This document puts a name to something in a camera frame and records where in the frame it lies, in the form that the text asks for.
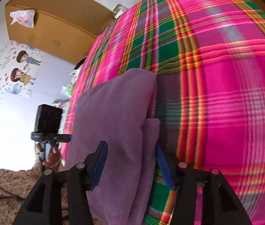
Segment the floral sleeve left forearm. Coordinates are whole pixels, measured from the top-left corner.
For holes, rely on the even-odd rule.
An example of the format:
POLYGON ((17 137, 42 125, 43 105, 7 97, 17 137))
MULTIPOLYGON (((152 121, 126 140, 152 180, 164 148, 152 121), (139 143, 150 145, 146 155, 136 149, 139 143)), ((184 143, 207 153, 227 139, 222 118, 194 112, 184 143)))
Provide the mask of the floral sleeve left forearm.
POLYGON ((37 161, 29 170, 0 169, 0 224, 12 224, 42 172, 37 161))

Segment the person left hand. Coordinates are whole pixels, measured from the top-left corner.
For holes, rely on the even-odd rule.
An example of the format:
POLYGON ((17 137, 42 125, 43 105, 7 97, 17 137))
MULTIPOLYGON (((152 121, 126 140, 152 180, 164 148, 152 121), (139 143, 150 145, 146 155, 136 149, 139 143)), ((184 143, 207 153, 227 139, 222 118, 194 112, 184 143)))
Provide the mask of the person left hand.
POLYGON ((61 154, 58 145, 53 145, 51 147, 48 156, 44 160, 40 158, 40 154, 42 152, 45 152, 40 142, 35 143, 35 151, 38 159, 40 160, 44 168, 48 169, 48 168, 58 167, 61 160, 61 154))

